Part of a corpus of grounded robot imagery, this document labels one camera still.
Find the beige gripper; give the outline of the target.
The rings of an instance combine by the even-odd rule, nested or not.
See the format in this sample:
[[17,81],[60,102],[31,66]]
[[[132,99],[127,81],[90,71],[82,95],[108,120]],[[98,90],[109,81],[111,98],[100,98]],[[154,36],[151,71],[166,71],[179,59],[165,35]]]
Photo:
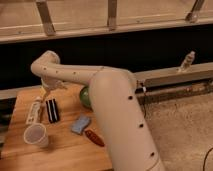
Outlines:
[[42,91],[45,94],[48,94],[55,89],[66,89],[64,83],[57,79],[42,78],[41,83],[42,83]]

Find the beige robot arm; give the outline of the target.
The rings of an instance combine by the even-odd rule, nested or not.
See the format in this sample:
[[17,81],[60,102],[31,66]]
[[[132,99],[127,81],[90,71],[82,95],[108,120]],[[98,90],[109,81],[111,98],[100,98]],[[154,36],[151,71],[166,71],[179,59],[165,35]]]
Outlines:
[[31,64],[47,90],[66,81],[87,85],[89,99],[114,171],[166,171],[126,70],[107,66],[62,65],[53,51]]

